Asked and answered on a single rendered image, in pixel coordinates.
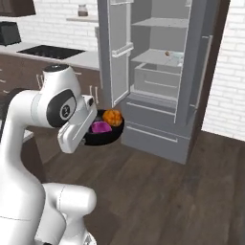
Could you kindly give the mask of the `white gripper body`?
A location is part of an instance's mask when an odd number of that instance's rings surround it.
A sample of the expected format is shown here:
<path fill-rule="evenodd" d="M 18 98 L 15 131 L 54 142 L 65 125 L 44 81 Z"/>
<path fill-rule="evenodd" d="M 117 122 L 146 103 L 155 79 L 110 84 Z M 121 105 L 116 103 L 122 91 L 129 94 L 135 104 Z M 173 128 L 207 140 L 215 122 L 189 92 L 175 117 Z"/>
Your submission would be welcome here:
<path fill-rule="evenodd" d="M 74 153 L 97 116 L 97 107 L 83 106 L 62 126 L 57 135 L 60 149 L 64 153 Z"/>

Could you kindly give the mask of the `purple onion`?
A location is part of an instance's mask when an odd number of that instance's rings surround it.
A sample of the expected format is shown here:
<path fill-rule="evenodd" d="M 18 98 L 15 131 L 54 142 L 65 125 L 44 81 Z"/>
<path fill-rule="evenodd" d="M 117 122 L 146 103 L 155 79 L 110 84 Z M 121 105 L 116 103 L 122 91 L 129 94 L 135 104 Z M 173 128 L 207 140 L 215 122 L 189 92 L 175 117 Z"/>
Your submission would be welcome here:
<path fill-rule="evenodd" d="M 107 122 L 98 121 L 92 123 L 91 130 L 93 133 L 105 133 L 110 132 L 112 128 Z"/>

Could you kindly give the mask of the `black bowl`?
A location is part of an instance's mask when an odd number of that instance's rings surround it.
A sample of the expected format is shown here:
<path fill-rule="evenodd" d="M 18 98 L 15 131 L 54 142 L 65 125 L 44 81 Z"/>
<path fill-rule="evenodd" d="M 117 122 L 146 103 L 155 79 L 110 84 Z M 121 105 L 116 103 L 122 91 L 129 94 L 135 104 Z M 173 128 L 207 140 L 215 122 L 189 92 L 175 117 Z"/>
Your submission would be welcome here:
<path fill-rule="evenodd" d="M 102 115 L 106 110 L 99 109 L 94 122 L 103 121 Z M 108 145 L 120 138 L 123 133 L 124 128 L 124 118 L 122 118 L 122 123 L 119 126 L 110 125 L 112 130 L 105 133 L 93 133 L 91 126 L 84 136 L 84 141 L 86 145 Z"/>

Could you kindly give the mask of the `grey fridge door with shelves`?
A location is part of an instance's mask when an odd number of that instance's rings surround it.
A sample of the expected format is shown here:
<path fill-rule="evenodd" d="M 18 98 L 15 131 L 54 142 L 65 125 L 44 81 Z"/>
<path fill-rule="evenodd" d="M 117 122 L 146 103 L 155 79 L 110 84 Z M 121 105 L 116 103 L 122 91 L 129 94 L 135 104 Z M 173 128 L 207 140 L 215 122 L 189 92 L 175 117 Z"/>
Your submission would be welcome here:
<path fill-rule="evenodd" d="M 109 0 L 108 28 L 112 106 L 116 106 L 129 93 L 129 57 L 131 52 L 120 57 L 112 57 L 112 51 L 132 42 L 131 7 L 133 3 L 134 0 Z"/>

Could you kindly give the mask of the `grey fridge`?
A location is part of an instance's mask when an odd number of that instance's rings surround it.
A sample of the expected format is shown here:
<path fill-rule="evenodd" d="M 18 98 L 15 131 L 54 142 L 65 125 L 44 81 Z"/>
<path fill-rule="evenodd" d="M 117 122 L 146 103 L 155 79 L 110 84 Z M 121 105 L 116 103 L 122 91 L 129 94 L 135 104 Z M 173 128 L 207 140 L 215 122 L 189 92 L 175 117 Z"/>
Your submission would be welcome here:
<path fill-rule="evenodd" d="M 98 0 L 104 104 L 120 107 L 122 143 L 183 164 L 220 0 Z"/>

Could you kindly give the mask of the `grey fridge crisper drawer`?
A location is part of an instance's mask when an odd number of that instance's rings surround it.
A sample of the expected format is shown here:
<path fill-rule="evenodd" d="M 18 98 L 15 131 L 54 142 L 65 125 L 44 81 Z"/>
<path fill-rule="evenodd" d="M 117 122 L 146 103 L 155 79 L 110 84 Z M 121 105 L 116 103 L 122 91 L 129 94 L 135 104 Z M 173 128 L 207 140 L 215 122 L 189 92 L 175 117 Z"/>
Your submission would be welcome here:
<path fill-rule="evenodd" d="M 176 100 L 181 68 L 142 63 L 135 68 L 135 89 Z"/>

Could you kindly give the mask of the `brown base cupboards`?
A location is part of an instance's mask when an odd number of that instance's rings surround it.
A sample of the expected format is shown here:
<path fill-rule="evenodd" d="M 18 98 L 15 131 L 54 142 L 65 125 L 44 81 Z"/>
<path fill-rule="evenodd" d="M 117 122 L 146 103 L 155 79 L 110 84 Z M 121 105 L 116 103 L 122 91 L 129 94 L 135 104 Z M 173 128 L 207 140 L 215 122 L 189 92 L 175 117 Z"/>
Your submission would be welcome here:
<path fill-rule="evenodd" d="M 13 88 L 38 90 L 44 81 L 43 69 L 56 61 L 30 59 L 23 56 L 0 54 L 0 96 Z M 98 109 L 103 108 L 103 95 L 100 87 L 100 72 L 72 65 L 78 78 L 81 92 L 95 98 Z"/>

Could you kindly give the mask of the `grey freezer drawer front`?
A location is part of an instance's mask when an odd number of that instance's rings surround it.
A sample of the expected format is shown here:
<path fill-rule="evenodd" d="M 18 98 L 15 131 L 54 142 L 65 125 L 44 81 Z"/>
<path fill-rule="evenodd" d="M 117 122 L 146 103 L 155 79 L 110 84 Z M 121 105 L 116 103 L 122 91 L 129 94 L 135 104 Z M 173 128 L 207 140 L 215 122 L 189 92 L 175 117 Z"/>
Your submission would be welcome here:
<path fill-rule="evenodd" d="M 142 126 L 151 127 L 158 130 L 163 130 L 166 132 L 176 133 L 178 135 L 189 134 L 191 132 L 194 119 L 195 112 L 190 110 L 190 115 L 188 117 L 188 122 L 185 126 L 182 126 L 176 122 L 174 122 L 174 116 L 161 114 L 157 112 L 144 111 L 141 109 L 135 109 L 126 105 L 127 102 L 136 103 L 139 105 L 149 106 L 156 109 L 166 110 L 168 112 L 172 112 L 171 108 L 149 103 L 141 100 L 133 100 L 131 98 L 126 98 L 122 102 L 122 114 L 124 118 L 131 123 L 140 124 Z"/>
<path fill-rule="evenodd" d="M 122 143 L 183 165 L 190 155 L 190 138 L 133 122 L 125 123 Z"/>

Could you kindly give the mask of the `black hob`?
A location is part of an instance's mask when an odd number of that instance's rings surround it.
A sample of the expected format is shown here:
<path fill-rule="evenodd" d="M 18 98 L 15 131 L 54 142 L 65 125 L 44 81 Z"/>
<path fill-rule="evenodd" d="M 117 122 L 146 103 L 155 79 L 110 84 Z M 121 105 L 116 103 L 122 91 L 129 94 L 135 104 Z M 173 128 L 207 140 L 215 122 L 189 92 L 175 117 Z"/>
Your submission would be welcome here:
<path fill-rule="evenodd" d="M 20 51 L 20 54 L 43 56 L 43 57 L 49 57 L 49 58 L 55 58 L 61 60 L 82 53 L 84 53 L 84 50 L 61 48 L 61 47 L 48 46 L 48 45 L 39 45 Z"/>

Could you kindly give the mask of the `black toaster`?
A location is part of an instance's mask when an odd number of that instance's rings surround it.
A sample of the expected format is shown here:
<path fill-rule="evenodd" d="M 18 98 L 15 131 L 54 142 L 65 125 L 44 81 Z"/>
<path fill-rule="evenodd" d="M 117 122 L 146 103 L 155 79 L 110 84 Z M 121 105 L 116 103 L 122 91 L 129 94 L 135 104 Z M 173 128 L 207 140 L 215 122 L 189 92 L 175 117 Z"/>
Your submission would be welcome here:
<path fill-rule="evenodd" d="M 0 21 L 0 45 L 8 46 L 21 42 L 16 22 Z"/>

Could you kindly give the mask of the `glass jar with brown contents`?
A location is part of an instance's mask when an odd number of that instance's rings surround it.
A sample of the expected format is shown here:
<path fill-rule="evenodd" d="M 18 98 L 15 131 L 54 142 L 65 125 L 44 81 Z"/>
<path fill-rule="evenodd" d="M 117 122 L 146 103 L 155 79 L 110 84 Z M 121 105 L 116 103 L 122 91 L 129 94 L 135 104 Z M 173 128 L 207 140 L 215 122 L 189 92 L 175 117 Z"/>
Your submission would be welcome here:
<path fill-rule="evenodd" d="M 79 5 L 78 6 L 78 16 L 87 16 L 88 15 L 88 10 L 85 4 Z"/>

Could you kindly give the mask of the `pale blue clear container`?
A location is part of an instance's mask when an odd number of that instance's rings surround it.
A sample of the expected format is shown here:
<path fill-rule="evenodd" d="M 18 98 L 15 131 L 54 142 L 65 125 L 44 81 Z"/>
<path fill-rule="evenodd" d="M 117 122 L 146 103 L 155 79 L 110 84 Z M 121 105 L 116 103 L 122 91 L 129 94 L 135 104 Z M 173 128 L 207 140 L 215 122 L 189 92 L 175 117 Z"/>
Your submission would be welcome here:
<path fill-rule="evenodd" d="M 181 67 L 184 63 L 184 54 L 181 52 L 173 52 L 172 56 L 173 56 L 173 60 L 177 64 L 177 66 Z"/>

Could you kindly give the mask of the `white fridge door shelf rail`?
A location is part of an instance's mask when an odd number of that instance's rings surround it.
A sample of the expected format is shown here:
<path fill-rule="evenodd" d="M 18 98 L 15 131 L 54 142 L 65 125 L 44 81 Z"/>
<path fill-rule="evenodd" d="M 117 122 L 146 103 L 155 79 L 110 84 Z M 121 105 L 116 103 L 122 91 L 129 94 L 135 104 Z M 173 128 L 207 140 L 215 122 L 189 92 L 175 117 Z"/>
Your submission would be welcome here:
<path fill-rule="evenodd" d="M 118 50 L 112 51 L 112 57 L 120 57 L 123 56 L 129 52 L 131 52 L 134 49 L 134 45 L 132 42 L 128 42 L 125 46 L 121 47 Z"/>

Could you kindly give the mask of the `pale wall shelf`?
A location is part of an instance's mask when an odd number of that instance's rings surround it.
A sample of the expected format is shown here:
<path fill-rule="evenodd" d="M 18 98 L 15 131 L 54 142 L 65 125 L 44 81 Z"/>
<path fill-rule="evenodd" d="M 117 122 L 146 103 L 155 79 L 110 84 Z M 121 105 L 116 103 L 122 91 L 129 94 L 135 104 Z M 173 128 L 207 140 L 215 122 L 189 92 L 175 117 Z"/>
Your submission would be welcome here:
<path fill-rule="evenodd" d="M 95 15 L 67 17 L 67 21 L 98 23 L 99 19 Z"/>

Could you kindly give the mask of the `dark brown wall cupboard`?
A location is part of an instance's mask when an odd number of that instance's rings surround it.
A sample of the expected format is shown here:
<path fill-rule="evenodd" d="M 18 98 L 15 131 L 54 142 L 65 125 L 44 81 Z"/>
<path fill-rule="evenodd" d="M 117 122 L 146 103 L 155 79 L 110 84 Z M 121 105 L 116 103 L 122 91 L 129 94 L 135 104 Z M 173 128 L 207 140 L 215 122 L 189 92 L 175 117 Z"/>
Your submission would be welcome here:
<path fill-rule="evenodd" d="M 0 16 L 21 17 L 35 15 L 33 0 L 0 0 Z"/>

